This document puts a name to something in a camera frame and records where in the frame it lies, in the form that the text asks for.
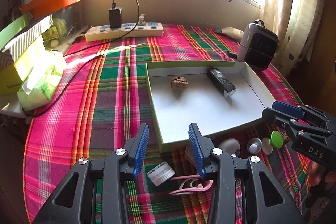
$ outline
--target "charging cable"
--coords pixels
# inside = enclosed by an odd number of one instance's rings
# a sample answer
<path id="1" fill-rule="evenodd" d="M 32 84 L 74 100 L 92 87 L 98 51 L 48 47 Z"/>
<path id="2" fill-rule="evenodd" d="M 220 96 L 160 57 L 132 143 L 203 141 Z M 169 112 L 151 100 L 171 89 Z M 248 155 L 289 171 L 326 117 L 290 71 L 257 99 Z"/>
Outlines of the charging cable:
<path id="1" fill-rule="evenodd" d="M 123 38 L 124 36 L 128 35 L 129 33 L 131 33 L 131 32 L 138 26 L 138 21 L 139 21 L 139 17 L 140 17 L 139 2 L 138 2 L 138 0 L 135 0 L 135 1 L 136 1 L 137 6 L 138 6 L 138 17 L 137 17 L 135 26 L 134 26 L 129 32 L 127 32 L 126 34 L 122 35 L 121 37 L 115 38 L 115 39 L 113 39 L 113 40 L 109 40 L 109 41 L 107 41 L 107 42 L 99 43 L 99 44 L 97 44 L 97 45 L 92 45 L 92 46 L 89 46 L 89 47 L 85 47 L 85 48 L 83 48 L 83 49 L 81 49 L 81 50 L 78 50 L 78 51 L 75 51 L 75 52 L 66 54 L 64 57 L 69 56 L 69 55 L 73 55 L 73 54 L 76 54 L 76 53 L 79 53 L 79 52 L 82 52 L 82 51 L 84 51 L 84 50 L 87 50 L 88 48 L 93 48 L 93 47 L 97 47 L 97 46 L 100 46 L 100 45 L 104 45 L 104 44 L 108 44 L 108 43 L 114 42 L 114 41 L 116 41 L 116 40 L 118 40 L 118 39 Z M 112 7 L 113 7 L 114 5 L 116 5 L 115 0 L 113 0 Z"/>
<path id="2" fill-rule="evenodd" d="M 52 108 L 56 103 L 57 101 L 61 98 L 61 96 L 63 95 L 63 93 L 65 92 L 65 90 L 68 88 L 68 86 L 71 84 L 71 82 L 74 80 L 74 78 L 79 74 L 79 72 L 82 70 L 82 68 L 84 68 L 88 63 L 90 63 L 91 61 L 95 60 L 95 59 L 98 59 L 100 57 L 102 57 L 103 54 L 101 55 L 97 55 L 95 56 L 94 58 L 90 59 L 89 61 L 85 62 L 83 66 L 81 66 L 79 68 L 79 70 L 76 71 L 76 73 L 74 74 L 74 76 L 71 77 L 71 79 L 69 80 L 69 82 L 66 84 L 66 86 L 64 87 L 64 89 L 62 90 L 61 94 L 56 98 L 55 101 L 53 101 L 45 110 L 39 112 L 39 113 L 35 113 L 35 114 L 30 114 L 30 113 L 27 113 L 25 112 L 24 109 L 23 110 L 23 113 L 27 116 L 27 117 L 38 117 L 38 116 L 41 116 L 43 115 L 44 113 L 46 113 L 50 108 Z"/>

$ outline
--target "orange tray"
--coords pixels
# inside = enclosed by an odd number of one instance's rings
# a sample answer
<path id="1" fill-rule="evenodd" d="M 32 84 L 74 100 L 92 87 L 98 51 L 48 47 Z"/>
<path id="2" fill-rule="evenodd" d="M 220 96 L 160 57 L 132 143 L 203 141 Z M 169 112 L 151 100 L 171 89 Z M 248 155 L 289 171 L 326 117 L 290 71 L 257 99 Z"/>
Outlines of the orange tray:
<path id="1" fill-rule="evenodd" d="M 81 0 L 33 0 L 21 7 L 21 13 L 31 12 L 35 19 L 50 15 Z"/>

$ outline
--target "pink hair clip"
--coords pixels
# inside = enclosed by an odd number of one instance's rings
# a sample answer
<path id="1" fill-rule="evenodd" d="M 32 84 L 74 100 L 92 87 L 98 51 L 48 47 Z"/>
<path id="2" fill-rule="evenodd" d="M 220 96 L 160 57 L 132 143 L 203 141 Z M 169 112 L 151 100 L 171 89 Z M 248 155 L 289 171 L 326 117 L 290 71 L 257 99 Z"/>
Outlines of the pink hair clip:
<path id="1" fill-rule="evenodd" d="M 195 181 L 198 181 L 201 179 L 200 175 L 189 175 L 189 176 L 180 176 L 180 177 L 173 177 L 170 178 L 171 180 L 182 180 L 184 181 L 181 183 L 180 187 L 178 190 L 172 191 L 169 194 L 170 195 L 184 195 L 184 194 L 192 194 L 193 192 L 204 192 L 210 189 L 212 186 L 212 180 L 206 180 L 206 181 L 201 181 L 204 182 L 205 185 L 202 183 L 197 184 L 197 186 L 193 186 L 193 183 Z M 188 188 L 183 188 L 185 183 L 189 181 L 189 187 Z"/>

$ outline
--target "beige wall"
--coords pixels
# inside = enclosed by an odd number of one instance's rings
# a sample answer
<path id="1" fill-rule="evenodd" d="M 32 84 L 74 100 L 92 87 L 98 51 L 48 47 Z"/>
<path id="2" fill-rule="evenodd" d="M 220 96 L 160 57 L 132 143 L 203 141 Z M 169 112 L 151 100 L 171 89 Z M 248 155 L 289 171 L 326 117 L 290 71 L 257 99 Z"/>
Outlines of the beige wall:
<path id="1" fill-rule="evenodd" d="M 134 0 L 115 0 L 123 9 L 123 22 L 135 22 Z M 243 0 L 138 0 L 140 13 L 150 21 L 202 28 L 235 27 L 242 31 L 259 17 L 260 9 Z M 83 24 L 100 26 L 109 23 L 112 0 L 84 0 Z"/>

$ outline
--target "white power strip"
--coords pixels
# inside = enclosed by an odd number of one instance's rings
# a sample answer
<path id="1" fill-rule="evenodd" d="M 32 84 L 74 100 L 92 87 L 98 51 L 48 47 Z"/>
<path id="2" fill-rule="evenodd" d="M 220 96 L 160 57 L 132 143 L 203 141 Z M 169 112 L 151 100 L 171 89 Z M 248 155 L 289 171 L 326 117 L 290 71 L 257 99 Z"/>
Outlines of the white power strip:
<path id="1" fill-rule="evenodd" d="M 91 27 L 85 34 L 86 41 L 96 41 L 103 39 L 114 39 L 133 29 L 135 23 L 124 23 L 121 28 L 111 29 L 110 25 Z M 128 35 L 124 37 L 161 37 L 163 27 L 161 23 L 149 22 L 144 26 L 136 26 Z"/>

